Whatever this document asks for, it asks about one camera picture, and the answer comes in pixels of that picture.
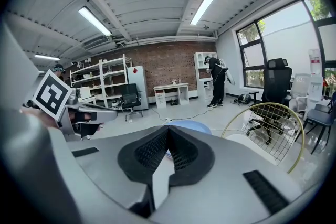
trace white shelving unit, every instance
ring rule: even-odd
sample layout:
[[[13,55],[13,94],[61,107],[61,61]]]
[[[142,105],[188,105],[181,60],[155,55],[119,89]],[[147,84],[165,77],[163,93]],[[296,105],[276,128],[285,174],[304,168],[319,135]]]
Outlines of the white shelving unit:
[[[195,61],[195,71],[196,71],[196,81],[197,81],[197,95],[199,99],[204,101],[208,101],[212,99],[212,90],[213,85],[211,82],[211,78],[203,78],[199,77],[200,69],[209,68],[209,64],[204,64],[204,59],[206,56],[215,57],[217,58],[216,52],[196,52],[194,54],[194,61]]]
[[[123,69],[118,70],[118,71],[112,71],[112,67],[113,66],[118,66],[118,65],[123,65]],[[97,98],[96,100],[97,101],[104,101],[104,105],[107,108],[108,107],[107,100],[118,99],[118,98],[121,97],[121,95],[115,95],[114,94],[113,87],[128,84],[127,67],[131,67],[131,66],[132,66],[132,59],[127,58],[125,56],[125,54],[123,54],[121,58],[109,60],[109,61],[106,61],[106,62],[103,62],[102,60],[99,60],[99,63],[97,63],[95,65],[84,67],[84,68],[76,70],[74,72],[70,71],[71,87],[78,86],[79,84],[82,84],[84,82],[92,81],[92,86],[90,87],[90,91],[101,89],[102,98]],[[99,70],[98,75],[95,75],[95,76],[92,76],[92,77],[89,77],[89,78],[84,78],[84,79],[77,80],[77,81],[73,80],[73,78],[75,76],[79,75],[79,74],[82,74],[82,75],[91,74],[91,72],[94,72],[94,71],[97,71],[97,70]],[[125,82],[114,84],[113,83],[113,77],[114,76],[120,76],[120,75],[125,76]],[[104,79],[106,77],[110,78],[110,80],[109,80],[110,83],[109,84],[104,83]],[[95,80],[100,80],[100,85],[99,86],[94,85]],[[112,96],[107,96],[105,88],[112,88],[112,94],[113,95]]]

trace floor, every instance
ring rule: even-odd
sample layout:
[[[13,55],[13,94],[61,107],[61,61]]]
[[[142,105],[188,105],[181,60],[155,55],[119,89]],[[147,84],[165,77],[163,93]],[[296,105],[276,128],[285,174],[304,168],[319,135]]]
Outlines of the floor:
[[[98,131],[92,138],[100,139],[104,137],[123,135],[131,132],[136,132],[145,128],[149,128],[156,125],[163,125],[166,122],[166,118],[171,120],[174,119],[186,119],[193,118],[192,120],[201,122],[211,129],[213,135],[221,136],[224,128],[239,112],[247,108],[246,105],[238,106],[232,104],[234,98],[226,97],[223,106],[218,106],[212,110],[206,107],[207,103],[194,99],[190,101],[189,105],[176,105],[167,106],[165,109],[157,109],[156,105],[151,105],[150,109],[143,111],[144,117],[142,118],[140,114],[133,115],[132,122],[126,122],[124,114],[119,113],[116,120],[108,122],[104,127]],[[241,133],[242,127],[248,122],[248,117],[250,117],[250,111],[244,112],[241,116],[237,117],[228,127],[225,132],[224,137],[227,137],[234,133]],[[307,126],[306,131],[311,128],[312,125]],[[290,173],[290,176],[300,185],[302,190],[306,190],[311,185],[315,184],[317,181],[321,180],[322,176],[328,170],[329,164],[333,159],[335,147],[336,147],[336,128],[333,126],[328,142],[328,146],[325,146],[327,140],[327,131],[322,137],[320,144],[315,150],[314,154],[311,155],[315,142],[320,133],[320,129],[317,127],[312,132],[306,136],[305,148],[303,155],[300,158],[298,165]],[[298,138],[297,142],[294,142],[293,133],[291,138],[290,135],[284,135],[282,138],[284,141],[292,139],[292,144],[289,147],[286,156],[281,159],[279,167],[285,171],[293,165],[294,161],[300,152],[302,145],[302,136]]]

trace brick wall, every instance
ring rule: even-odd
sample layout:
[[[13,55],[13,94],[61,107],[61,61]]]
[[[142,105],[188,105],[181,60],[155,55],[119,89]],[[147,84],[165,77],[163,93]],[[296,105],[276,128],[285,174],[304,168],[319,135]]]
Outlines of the brick wall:
[[[201,42],[151,44],[120,49],[115,52],[91,57],[91,60],[92,64],[95,64],[99,62],[99,59],[111,60],[120,58],[122,54],[125,54],[126,57],[132,58],[133,66],[144,67],[148,94],[149,96],[154,96],[153,87],[171,84],[173,79],[178,82],[178,78],[181,78],[182,82],[189,83],[190,91],[197,90],[194,65],[195,52],[216,52],[216,47],[214,43]],[[77,67],[72,66],[69,68],[65,78],[69,77],[70,69],[75,71]],[[201,78],[208,77],[204,72],[201,72],[200,76]],[[123,75],[113,77],[113,83],[121,82],[124,82]],[[115,88],[115,94],[118,94],[118,88]]]

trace tree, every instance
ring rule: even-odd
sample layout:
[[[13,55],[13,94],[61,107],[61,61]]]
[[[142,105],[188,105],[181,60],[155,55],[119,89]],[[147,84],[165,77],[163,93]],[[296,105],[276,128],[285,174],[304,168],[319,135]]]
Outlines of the tree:
[[[329,7],[326,0],[309,0],[313,9],[310,11],[314,20],[321,20],[329,17]]]
[[[259,29],[261,33],[264,32],[266,26],[263,20],[258,22]],[[251,24],[250,26],[246,27],[243,31],[239,33],[242,37],[246,38],[247,42],[251,42],[256,40],[256,37],[259,35],[258,29],[255,24]]]

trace blue cushion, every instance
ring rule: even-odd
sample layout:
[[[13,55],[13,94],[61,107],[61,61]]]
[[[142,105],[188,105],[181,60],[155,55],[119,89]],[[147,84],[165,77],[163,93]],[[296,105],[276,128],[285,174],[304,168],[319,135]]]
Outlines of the blue cushion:
[[[311,109],[307,114],[307,120],[316,122],[323,126],[330,126],[333,123],[332,115],[320,110]]]
[[[316,110],[322,111],[324,113],[329,113],[331,111],[331,108],[329,106],[323,105],[323,104],[317,104],[315,106]]]

